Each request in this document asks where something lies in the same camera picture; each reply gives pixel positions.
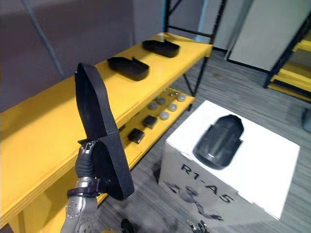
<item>cardboard box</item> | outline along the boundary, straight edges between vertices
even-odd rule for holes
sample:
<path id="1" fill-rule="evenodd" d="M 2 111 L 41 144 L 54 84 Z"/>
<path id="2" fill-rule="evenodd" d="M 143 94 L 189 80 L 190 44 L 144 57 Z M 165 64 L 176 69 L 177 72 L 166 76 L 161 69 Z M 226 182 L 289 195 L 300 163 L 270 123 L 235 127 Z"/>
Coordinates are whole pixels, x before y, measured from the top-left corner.
<path id="1" fill-rule="evenodd" d="M 229 166 L 212 169 L 193 148 L 218 118 L 242 120 L 243 141 Z M 166 140 L 159 185 L 210 227 L 278 220 L 300 147 L 254 122 L 205 101 Z"/>

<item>yellow shelving unit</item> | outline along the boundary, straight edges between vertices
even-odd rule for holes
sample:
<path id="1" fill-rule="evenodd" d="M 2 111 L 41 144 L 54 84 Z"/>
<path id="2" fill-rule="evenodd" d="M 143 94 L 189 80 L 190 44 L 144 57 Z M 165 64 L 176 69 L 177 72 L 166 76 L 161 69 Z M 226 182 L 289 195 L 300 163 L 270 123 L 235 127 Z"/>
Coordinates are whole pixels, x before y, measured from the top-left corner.
<path id="1" fill-rule="evenodd" d="M 142 81 L 135 82 L 110 70 L 107 61 L 95 65 L 107 88 L 117 126 L 127 125 L 124 132 L 129 122 L 137 119 L 134 116 L 140 116 L 150 101 L 201 58 L 209 57 L 212 49 L 212 45 L 171 33 L 160 33 L 152 39 L 178 44 L 179 54 L 165 58 L 138 44 L 116 55 L 134 56 L 148 64 L 149 74 Z M 187 99 L 178 103 L 179 110 L 172 113 L 171 120 L 159 122 L 153 134 L 146 133 L 139 145 L 126 145 L 131 168 L 193 101 Z M 76 181 L 73 166 L 77 141 L 86 137 L 76 107 L 74 77 L 12 107 L 1 118 L 1 227 L 10 222 L 15 232 L 59 231 L 66 190 Z"/>
<path id="2" fill-rule="evenodd" d="M 295 45 L 297 50 L 311 51 L 311 33 Z M 288 61 L 270 78 L 268 88 L 311 102 L 311 67 Z"/>
<path id="3" fill-rule="evenodd" d="M 308 66 L 288 62 L 273 78 L 311 92 L 311 68 Z"/>
<path id="4" fill-rule="evenodd" d="M 120 133 L 126 158 L 131 169 L 194 101 L 194 97 L 186 95 L 186 100 L 184 102 L 178 102 L 176 100 L 176 96 L 168 96 L 171 92 L 174 93 L 175 90 L 168 88 L 167 92 L 163 92 L 160 95 L 161 97 L 165 97 L 167 99 L 165 105 L 160 105 L 156 110 L 149 110 L 145 107 L 126 123 L 125 128 Z M 175 103 L 178 106 L 175 112 L 170 112 L 167 109 L 167 106 L 170 103 Z M 170 114 L 168 120 L 159 119 L 158 115 L 162 111 L 167 111 Z M 157 123 L 152 130 L 145 128 L 142 125 L 143 119 L 148 115 L 158 117 Z M 131 142 L 127 138 L 128 134 L 134 128 L 145 132 L 145 136 L 139 144 Z M 16 217 L 16 219 L 13 219 L 10 222 L 10 226 L 14 232 L 60 232 L 60 229 L 65 221 L 65 205 L 67 202 L 66 191 L 72 188 L 74 184 L 73 182 L 76 179 L 74 169 L 71 169 L 61 179 L 49 187 L 43 194 L 32 201 L 32 203 L 28 205 L 23 212 Z M 98 202 L 102 202 L 106 197 L 107 194 L 99 196 Z"/>
<path id="5" fill-rule="evenodd" d="M 297 52 L 297 50 L 306 50 L 311 52 L 311 33 L 307 34 L 307 36 L 294 47 L 293 51 Z"/>
<path id="6" fill-rule="evenodd" d="M 277 84 L 274 84 L 274 83 L 270 83 L 270 84 L 268 85 L 268 87 L 269 87 L 270 89 L 275 90 L 275 91 L 279 91 L 279 92 L 282 92 L 282 93 L 284 93 L 284 94 L 287 94 L 287 95 L 290 95 L 290 96 L 294 96 L 294 97 L 296 97 L 296 98 L 298 98 L 298 99 L 311 102 L 311 96 L 301 94 L 300 92 L 294 91 L 294 90 L 291 89 L 291 88 L 286 88 L 286 87 L 284 87 L 284 86 L 277 85 Z"/>

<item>yellow rack shelf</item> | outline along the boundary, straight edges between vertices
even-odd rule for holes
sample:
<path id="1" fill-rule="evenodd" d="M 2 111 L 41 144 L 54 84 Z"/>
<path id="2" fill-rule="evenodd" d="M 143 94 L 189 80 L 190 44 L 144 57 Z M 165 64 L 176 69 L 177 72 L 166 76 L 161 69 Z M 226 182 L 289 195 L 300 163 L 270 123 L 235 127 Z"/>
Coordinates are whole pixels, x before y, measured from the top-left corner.
<path id="1" fill-rule="evenodd" d="M 135 56 L 150 66 L 148 76 L 142 81 L 132 81 L 110 70 L 107 61 L 96 65 L 118 127 L 201 58 L 209 57 L 212 49 L 212 45 L 171 33 L 160 33 L 152 39 L 167 39 L 180 45 L 179 54 L 165 58 L 145 51 L 138 44 L 117 55 Z M 79 148 L 77 141 L 86 137 L 76 107 L 74 77 L 12 107 L 1 118 L 4 133 L 0 145 L 0 227 L 57 180 L 68 172 L 70 175 Z"/>
<path id="2" fill-rule="evenodd" d="M 271 81 L 274 79 L 311 92 L 311 68 L 308 66 L 288 62 Z"/>
<path id="3" fill-rule="evenodd" d="M 125 146 L 125 154 L 130 168 L 144 156 L 148 149 L 163 135 L 163 133 L 178 119 L 178 117 L 187 109 L 194 101 L 194 97 L 186 95 L 184 102 L 178 102 L 176 96 L 170 97 L 168 94 L 175 90 L 168 89 L 167 92 L 160 94 L 165 97 L 167 102 L 165 105 L 159 105 L 156 110 L 144 108 L 133 118 L 131 118 L 121 131 L 121 139 Z M 177 105 L 175 112 L 167 110 L 170 103 Z M 169 119 L 161 120 L 158 115 L 162 111 L 170 114 Z M 157 123 L 151 130 L 142 125 L 143 119 L 152 115 L 158 117 Z M 131 142 L 127 139 L 128 134 L 134 129 L 140 129 L 145 132 L 145 136 L 139 144 Z M 33 200 L 17 217 L 10 221 L 10 226 L 15 233 L 51 233 L 60 232 L 65 221 L 65 205 L 67 202 L 66 191 L 73 188 L 77 180 L 74 169 L 72 168 L 57 182 L 45 190 L 35 200 Z M 103 201 L 107 195 L 98 197 L 98 201 Z"/>
<path id="4" fill-rule="evenodd" d="M 304 39 L 302 39 L 294 48 L 293 51 L 306 50 L 311 52 L 311 33 L 309 33 Z"/>
<path id="5" fill-rule="evenodd" d="M 296 91 L 296 90 L 292 90 L 292 89 L 290 89 L 290 88 L 287 88 L 287 87 L 284 87 L 284 86 L 281 86 L 281 85 L 278 85 L 278 84 L 275 84 L 275 83 L 270 83 L 270 84 L 268 85 L 268 87 L 269 87 L 270 89 L 273 89 L 273 90 L 282 92 L 282 93 L 284 93 L 284 94 L 294 96 L 294 97 L 296 97 L 296 98 L 298 98 L 298 99 L 311 102 L 311 96 L 304 95 L 304 94 L 302 94 L 302 93 L 299 93 L 299 92 Z"/>

